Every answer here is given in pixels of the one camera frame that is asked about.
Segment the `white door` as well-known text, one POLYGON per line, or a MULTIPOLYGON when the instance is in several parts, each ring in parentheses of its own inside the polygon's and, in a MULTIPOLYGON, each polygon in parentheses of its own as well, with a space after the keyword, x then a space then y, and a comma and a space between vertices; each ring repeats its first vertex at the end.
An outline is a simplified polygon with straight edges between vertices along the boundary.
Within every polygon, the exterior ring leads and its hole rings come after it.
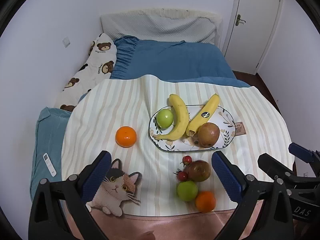
POLYGON ((276 31, 282 0, 234 0, 223 53, 232 70, 256 74, 276 31), (235 25, 240 14, 245 24, 235 25))

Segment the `small green apple on plate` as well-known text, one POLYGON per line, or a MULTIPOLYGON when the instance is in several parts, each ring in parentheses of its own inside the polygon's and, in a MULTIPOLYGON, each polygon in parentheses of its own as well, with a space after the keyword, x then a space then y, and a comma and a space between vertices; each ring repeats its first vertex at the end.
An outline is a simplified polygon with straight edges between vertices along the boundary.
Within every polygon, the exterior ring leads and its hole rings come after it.
POLYGON ((173 123, 174 116, 171 110, 169 109, 161 109, 156 115, 157 125, 161 129, 166 129, 170 127, 173 123))

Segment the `striped cat blanket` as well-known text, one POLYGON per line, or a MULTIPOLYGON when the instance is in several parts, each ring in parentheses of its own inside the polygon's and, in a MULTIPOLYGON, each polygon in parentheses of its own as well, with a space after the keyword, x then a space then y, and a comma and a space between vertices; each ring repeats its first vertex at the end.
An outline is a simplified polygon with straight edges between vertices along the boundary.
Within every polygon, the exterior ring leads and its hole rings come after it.
POLYGON ((68 121, 62 147, 61 173, 67 179, 79 174, 106 150, 120 159, 127 173, 140 172, 142 180, 136 197, 140 204, 124 202, 119 218, 93 209, 91 214, 109 239, 136 239, 148 233, 156 239, 213 239, 233 213, 230 201, 218 177, 213 174, 200 184, 201 191, 212 191, 217 201, 211 213, 198 213, 192 203, 181 201, 176 193, 175 171, 183 154, 168 144, 167 152, 150 140, 149 122, 165 107, 170 94, 179 95, 187 105, 200 106, 213 95, 221 106, 242 121, 245 135, 237 136, 223 152, 243 173, 267 181, 258 167, 259 155, 268 153, 292 167, 293 155, 289 131, 280 113, 255 87, 237 88, 207 83, 164 82, 152 75, 134 80, 105 80, 94 87, 75 107, 68 121), (116 143, 116 131, 132 127, 135 144, 124 148, 116 143))

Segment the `brown-red apple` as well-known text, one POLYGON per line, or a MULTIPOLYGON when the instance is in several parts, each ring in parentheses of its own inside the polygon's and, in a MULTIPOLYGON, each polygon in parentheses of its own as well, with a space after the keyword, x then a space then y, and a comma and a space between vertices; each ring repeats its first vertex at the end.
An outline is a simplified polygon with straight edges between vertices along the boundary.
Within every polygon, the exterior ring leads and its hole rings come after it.
POLYGON ((210 165, 203 160, 193 161, 188 166, 188 178, 195 182, 203 182, 211 175, 210 165))

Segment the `white remote control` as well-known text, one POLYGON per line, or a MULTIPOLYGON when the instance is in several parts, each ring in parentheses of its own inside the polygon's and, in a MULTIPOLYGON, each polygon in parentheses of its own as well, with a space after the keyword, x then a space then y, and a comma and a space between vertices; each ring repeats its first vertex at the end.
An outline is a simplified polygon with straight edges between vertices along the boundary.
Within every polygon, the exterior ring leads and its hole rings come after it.
POLYGON ((56 171, 55 167, 53 166, 53 163, 52 163, 48 153, 45 153, 43 155, 43 159, 44 159, 44 162, 46 164, 46 167, 48 168, 48 171, 49 171, 50 175, 52 177, 55 177, 57 175, 57 171, 56 171))

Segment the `brown blanket label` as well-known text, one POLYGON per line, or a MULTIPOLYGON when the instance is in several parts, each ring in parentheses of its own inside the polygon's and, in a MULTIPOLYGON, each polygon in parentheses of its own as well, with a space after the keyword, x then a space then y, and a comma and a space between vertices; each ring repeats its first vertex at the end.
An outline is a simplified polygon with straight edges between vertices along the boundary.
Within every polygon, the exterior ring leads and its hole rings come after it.
POLYGON ((235 123, 235 136, 245 135, 246 130, 242 121, 235 123))

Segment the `left yellow banana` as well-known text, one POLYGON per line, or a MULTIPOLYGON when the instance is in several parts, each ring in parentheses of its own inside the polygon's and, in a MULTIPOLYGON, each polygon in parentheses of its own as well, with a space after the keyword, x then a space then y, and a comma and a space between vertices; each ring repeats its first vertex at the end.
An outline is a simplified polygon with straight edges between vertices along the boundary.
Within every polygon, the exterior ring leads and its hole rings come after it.
POLYGON ((176 123, 168 134, 155 136, 156 140, 175 141, 183 137, 189 124, 189 112, 184 101, 176 94, 170 94, 169 102, 172 104, 176 113, 176 123))

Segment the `bear print pillow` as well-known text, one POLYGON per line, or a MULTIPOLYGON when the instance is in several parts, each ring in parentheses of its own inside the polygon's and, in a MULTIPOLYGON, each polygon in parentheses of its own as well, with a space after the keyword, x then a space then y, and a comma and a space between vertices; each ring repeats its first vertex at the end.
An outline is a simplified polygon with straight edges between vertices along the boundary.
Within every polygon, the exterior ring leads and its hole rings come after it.
POLYGON ((92 42, 87 61, 65 85, 54 107, 71 112, 84 94, 111 77, 116 61, 116 45, 107 34, 100 34, 92 42))

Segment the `wall switch left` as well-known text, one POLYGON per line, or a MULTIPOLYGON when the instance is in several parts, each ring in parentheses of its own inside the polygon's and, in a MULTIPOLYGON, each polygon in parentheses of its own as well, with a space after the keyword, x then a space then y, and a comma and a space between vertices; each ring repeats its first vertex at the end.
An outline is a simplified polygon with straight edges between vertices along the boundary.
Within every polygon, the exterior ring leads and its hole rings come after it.
POLYGON ((67 48, 67 47, 71 44, 71 42, 70 42, 70 40, 69 40, 68 37, 65 37, 65 38, 62 40, 62 42, 63 42, 63 45, 64 45, 65 48, 67 48))

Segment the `right yellow banana with sticker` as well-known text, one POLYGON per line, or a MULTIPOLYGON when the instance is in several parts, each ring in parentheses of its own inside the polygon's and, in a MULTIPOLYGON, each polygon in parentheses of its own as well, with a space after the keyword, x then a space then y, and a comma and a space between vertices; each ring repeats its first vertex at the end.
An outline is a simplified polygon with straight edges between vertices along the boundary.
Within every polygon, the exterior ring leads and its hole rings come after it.
POLYGON ((211 96, 205 106, 197 113, 197 115, 189 122, 186 129, 186 135, 193 137, 199 127, 205 124, 214 114, 220 102, 220 97, 217 94, 211 96))

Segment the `orange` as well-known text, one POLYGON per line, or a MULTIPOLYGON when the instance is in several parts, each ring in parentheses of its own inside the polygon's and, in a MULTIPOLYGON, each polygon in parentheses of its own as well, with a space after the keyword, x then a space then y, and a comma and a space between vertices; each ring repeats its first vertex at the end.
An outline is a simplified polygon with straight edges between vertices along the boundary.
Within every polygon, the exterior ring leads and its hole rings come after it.
POLYGON ((216 198, 210 191, 201 191, 195 199, 195 206, 201 213, 211 212, 216 207, 216 198))
POLYGON ((133 146, 137 140, 135 130, 130 126, 122 126, 116 131, 116 143, 124 148, 133 146))

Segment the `cherry tomato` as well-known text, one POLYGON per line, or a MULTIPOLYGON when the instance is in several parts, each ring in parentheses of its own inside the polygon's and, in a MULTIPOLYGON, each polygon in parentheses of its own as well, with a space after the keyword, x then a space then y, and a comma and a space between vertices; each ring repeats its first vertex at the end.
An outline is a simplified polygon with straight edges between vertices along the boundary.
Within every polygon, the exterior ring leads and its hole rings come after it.
POLYGON ((186 155, 182 158, 182 164, 183 166, 188 166, 193 162, 192 157, 189 155, 186 155))
POLYGON ((176 175, 178 181, 184 182, 188 180, 188 173, 185 171, 178 169, 174 174, 176 175))

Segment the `blue duvet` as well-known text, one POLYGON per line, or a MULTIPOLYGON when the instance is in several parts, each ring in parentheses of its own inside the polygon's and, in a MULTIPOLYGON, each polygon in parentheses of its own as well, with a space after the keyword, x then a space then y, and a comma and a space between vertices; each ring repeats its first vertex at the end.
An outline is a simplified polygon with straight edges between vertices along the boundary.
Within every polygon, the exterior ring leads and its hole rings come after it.
POLYGON ((238 80, 217 46, 193 42, 159 42, 124 36, 115 40, 117 61, 111 79, 153 75, 168 82, 202 82, 238 88, 238 80))

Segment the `grey quilted pillow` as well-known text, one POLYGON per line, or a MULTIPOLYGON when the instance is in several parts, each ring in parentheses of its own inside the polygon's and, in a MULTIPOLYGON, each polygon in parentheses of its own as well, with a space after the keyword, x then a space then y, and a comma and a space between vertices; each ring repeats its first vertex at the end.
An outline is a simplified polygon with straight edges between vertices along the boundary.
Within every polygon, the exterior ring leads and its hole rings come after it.
POLYGON ((113 40, 126 35, 161 42, 200 42, 220 46, 222 16, 190 9, 149 8, 100 16, 113 40))

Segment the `teal pillow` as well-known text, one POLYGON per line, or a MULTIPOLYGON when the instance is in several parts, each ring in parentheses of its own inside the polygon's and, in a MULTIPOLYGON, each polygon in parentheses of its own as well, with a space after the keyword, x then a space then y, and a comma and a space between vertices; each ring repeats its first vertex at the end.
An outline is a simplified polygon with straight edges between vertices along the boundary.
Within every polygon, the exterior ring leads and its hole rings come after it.
POLYGON ((34 198, 41 179, 50 182, 61 181, 61 151, 63 139, 71 112, 58 108, 44 108, 39 115, 35 127, 35 147, 33 152, 30 197, 34 198), (44 154, 48 154, 56 175, 52 176, 44 161, 44 154))

